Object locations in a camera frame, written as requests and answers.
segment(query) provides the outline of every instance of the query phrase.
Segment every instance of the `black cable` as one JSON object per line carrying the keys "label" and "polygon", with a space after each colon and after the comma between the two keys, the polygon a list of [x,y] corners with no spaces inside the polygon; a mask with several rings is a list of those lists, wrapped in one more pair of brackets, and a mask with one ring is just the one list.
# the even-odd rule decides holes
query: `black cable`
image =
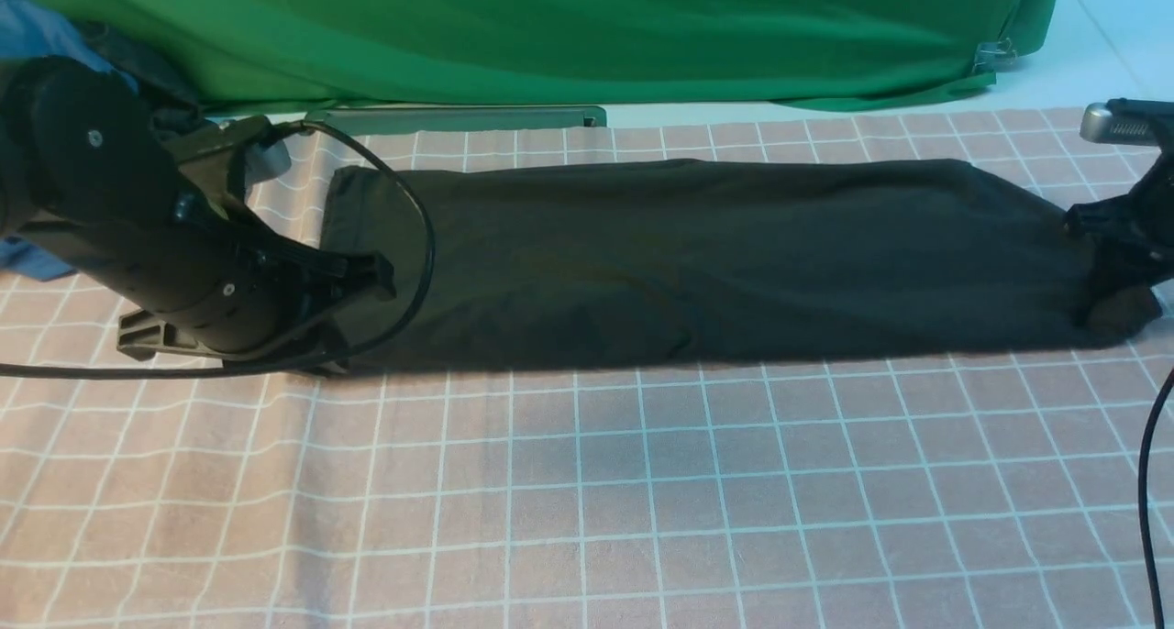
{"label": "black cable", "polygon": [[429,293],[429,285],[432,283],[432,270],[436,262],[436,231],[432,229],[432,219],[429,218],[429,212],[424,209],[423,203],[416,191],[412,191],[411,187],[407,185],[406,181],[399,176],[390,165],[384,164],[383,160],[371,153],[370,149],[364,148],[359,141],[353,140],[353,137],[348,136],[346,133],[342,133],[338,128],[331,127],[326,123],[306,122],[306,120],[299,120],[296,123],[283,123],[277,124],[277,129],[284,133],[284,136],[294,135],[294,133],[305,133],[305,131],[319,131],[324,133],[326,136],[335,137],[335,140],[340,141],[346,148],[353,149],[360,157],[369,161],[371,165],[375,167],[379,173],[386,175],[399,187],[403,191],[409,203],[411,203],[413,210],[419,215],[420,223],[424,226],[424,265],[420,266],[420,282],[416,286],[416,293],[412,296],[411,303],[404,310],[404,314],[400,316],[396,324],[390,325],[386,331],[378,333],[378,336],[365,340],[358,341],[356,345],[349,345],[348,347],[337,350],[337,352],[326,352],[319,354],[305,354],[304,357],[292,357],[282,361],[269,361],[269,363],[241,363],[241,365],[222,368],[198,368],[198,370],[151,370],[151,368],[75,368],[75,367],[55,367],[55,366],[19,366],[13,365],[13,363],[0,363],[0,377],[18,377],[26,379],[87,379],[87,381],[114,381],[114,379],[223,379],[230,377],[252,377],[258,374],[271,374],[277,373],[277,371],[304,371],[310,368],[316,368],[318,366],[328,366],[331,363],[344,361],[358,354],[364,354],[382,346],[392,338],[399,336],[407,327],[407,324],[416,317],[417,312],[420,311],[420,306],[424,304],[424,298]]}
{"label": "black cable", "polygon": [[1146,561],[1146,580],[1149,583],[1149,603],[1154,610],[1154,629],[1166,629],[1166,617],[1158,582],[1158,562],[1154,560],[1154,537],[1149,533],[1149,449],[1154,442],[1158,417],[1161,417],[1172,388],[1174,388],[1174,368],[1166,376],[1166,381],[1154,398],[1154,406],[1149,408],[1149,419],[1146,421],[1145,432],[1141,433],[1141,451],[1138,453],[1138,519],[1141,525],[1141,555]]}

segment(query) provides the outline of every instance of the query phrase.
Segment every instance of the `green backdrop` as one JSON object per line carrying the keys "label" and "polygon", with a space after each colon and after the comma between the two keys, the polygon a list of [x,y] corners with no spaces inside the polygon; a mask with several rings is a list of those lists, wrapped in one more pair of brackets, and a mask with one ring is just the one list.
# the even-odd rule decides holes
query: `green backdrop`
{"label": "green backdrop", "polygon": [[214,110],[326,103],[942,102],[1055,0],[34,0],[168,53]]}

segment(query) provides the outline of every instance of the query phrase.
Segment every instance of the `blue cloth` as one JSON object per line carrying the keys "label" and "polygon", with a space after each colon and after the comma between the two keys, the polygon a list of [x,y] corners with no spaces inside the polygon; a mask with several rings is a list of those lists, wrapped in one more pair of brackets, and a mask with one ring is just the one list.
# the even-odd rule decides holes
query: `blue cloth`
{"label": "blue cloth", "polygon": [[[113,73],[103,58],[86,47],[69,19],[28,0],[0,0],[0,58],[69,56],[89,69]],[[127,84],[139,90],[134,77],[119,73]],[[12,270],[36,280],[53,280],[73,272],[58,261],[20,237],[0,241],[0,270]]]}

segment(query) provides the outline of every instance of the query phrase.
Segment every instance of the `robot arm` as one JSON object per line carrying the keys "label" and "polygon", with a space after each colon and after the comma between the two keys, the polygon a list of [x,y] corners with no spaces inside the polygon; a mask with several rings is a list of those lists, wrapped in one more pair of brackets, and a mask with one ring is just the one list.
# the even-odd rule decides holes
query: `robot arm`
{"label": "robot arm", "polygon": [[120,79],[63,56],[5,62],[0,236],[142,307],[121,319],[117,345],[140,361],[169,352],[230,367],[339,349],[331,318],[393,298],[393,270],[380,253],[281,237],[248,209],[245,155],[294,131],[256,116],[160,144]]}
{"label": "robot arm", "polygon": [[1155,146],[1158,162],[1126,195],[1070,208],[1065,228],[1095,243],[1094,299],[1174,278],[1174,103],[1111,99],[1085,111],[1092,143]]}

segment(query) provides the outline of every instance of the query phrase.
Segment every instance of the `black fabric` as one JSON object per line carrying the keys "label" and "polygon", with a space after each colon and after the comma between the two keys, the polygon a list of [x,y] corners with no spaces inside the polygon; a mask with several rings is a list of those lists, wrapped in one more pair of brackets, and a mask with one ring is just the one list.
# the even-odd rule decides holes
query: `black fabric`
{"label": "black fabric", "polygon": [[[1149,288],[1091,306],[1062,211],[965,162],[645,162],[405,173],[431,211],[432,290],[357,367],[615,368],[1098,349],[1160,316]],[[330,187],[328,250],[383,250],[403,311],[421,229],[376,170]],[[1093,309],[1087,325],[1077,316]]]}

